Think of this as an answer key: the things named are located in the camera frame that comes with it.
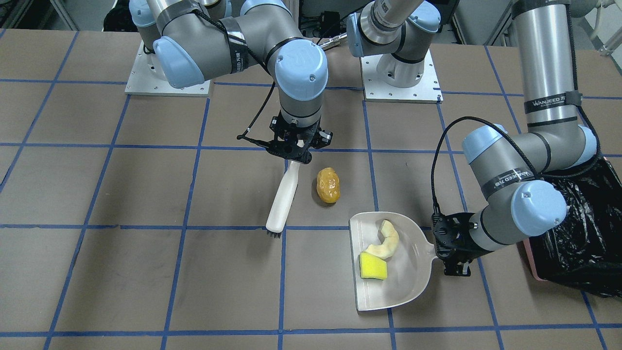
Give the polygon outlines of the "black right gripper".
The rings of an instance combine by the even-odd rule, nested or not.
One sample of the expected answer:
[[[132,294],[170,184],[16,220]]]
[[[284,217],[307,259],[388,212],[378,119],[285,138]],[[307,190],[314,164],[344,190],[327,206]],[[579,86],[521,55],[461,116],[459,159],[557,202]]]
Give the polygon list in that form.
[[[277,116],[273,117],[270,129],[274,132],[274,139],[269,141],[269,154],[302,164],[311,162],[310,148],[324,148],[333,139],[333,133],[322,129],[319,121],[298,128],[286,123],[282,116]]]

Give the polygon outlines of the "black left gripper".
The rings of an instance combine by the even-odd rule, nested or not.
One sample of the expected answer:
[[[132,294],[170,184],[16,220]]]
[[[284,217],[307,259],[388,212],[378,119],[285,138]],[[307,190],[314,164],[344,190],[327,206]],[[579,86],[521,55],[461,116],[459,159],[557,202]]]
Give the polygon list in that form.
[[[435,252],[443,261],[446,276],[471,276],[469,264],[479,257],[479,246],[469,232],[474,228],[469,221],[473,215],[471,212],[432,214]]]

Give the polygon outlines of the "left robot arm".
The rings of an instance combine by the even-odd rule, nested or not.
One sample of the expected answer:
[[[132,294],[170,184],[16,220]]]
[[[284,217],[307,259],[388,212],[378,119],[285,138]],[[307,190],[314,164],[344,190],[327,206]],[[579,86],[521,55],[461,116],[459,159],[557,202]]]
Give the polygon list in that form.
[[[595,161],[600,143],[590,122],[580,125],[570,0],[515,0],[527,132],[510,136],[482,121],[462,149],[487,206],[443,215],[433,198],[432,229],[447,276],[470,275],[469,264],[559,226],[566,201],[545,181],[552,171]]]

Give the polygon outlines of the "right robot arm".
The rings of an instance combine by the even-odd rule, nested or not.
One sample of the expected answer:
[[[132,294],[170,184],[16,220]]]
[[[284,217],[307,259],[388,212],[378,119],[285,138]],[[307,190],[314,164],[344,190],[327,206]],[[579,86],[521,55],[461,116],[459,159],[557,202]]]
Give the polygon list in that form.
[[[271,141],[238,136],[276,157],[311,162],[310,148],[329,146],[322,129],[328,59],[307,40],[280,0],[247,0],[237,17],[223,17],[222,0],[131,0],[129,11],[145,53],[175,89],[199,86],[261,66],[278,90],[280,111]]]

